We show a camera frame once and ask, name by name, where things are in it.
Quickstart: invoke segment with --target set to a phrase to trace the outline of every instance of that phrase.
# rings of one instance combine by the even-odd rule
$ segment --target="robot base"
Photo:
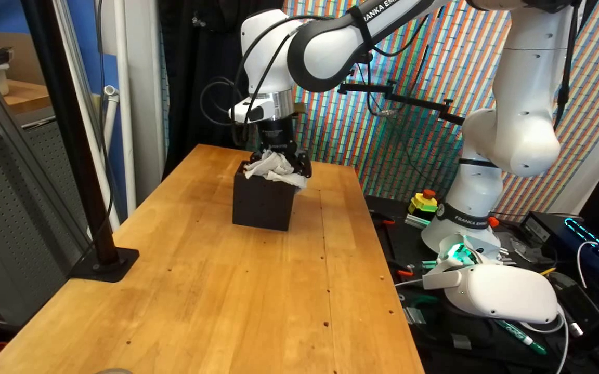
[[[478,253],[483,253],[489,259],[500,259],[501,241],[493,234],[493,230],[489,225],[486,229],[466,229],[466,225],[456,223],[451,219],[435,217],[422,230],[422,241],[435,253],[444,253],[453,242],[461,241],[461,234],[474,244],[474,248]]]

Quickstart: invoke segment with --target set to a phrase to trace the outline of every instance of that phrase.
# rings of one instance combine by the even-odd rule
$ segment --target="wooden tabletop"
[[[9,80],[9,94],[4,95],[12,114],[49,105],[46,85]]]
[[[0,371],[422,371],[356,171],[314,161],[292,229],[231,221],[245,152],[198,144],[117,230],[117,285],[69,281]]]

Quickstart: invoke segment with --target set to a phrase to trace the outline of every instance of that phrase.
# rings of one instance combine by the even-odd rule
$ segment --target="black box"
[[[257,174],[245,179],[243,163],[236,171],[232,221],[288,230],[298,186],[272,183]]]

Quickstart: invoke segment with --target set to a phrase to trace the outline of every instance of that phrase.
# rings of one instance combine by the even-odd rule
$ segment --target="striped curtain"
[[[353,0],[288,0],[290,14],[343,14]],[[372,83],[395,83],[395,91],[428,102],[453,100],[453,114],[466,115],[493,105],[493,77],[504,48],[510,17],[481,13],[466,0],[451,2],[427,19],[411,48],[398,58],[375,53]],[[407,22],[378,48],[400,50],[420,19]],[[367,80],[356,67],[351,80]],[[599,139],[599,3],[580,33],[574,52],[572,94],[558,128],[562,156],[555,166],[535,179],[505,174],[504,217],[518,211],[546,210]],[[460,127],[439,121],[435,112],[383,102],[367,94],[310,94],[298,89],[305,115],[298,122],[298,139],[314,159],[353,166],[367,195],[409,198],[414,191],[433,186],[448,193],[461,147]]]

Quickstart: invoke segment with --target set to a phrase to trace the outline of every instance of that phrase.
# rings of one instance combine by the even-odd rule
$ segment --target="black cube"
[[[243,176],[243,163],[236,171],[232,221],[245,225],[288,230],[298,186],[272,183],[257,174]]]

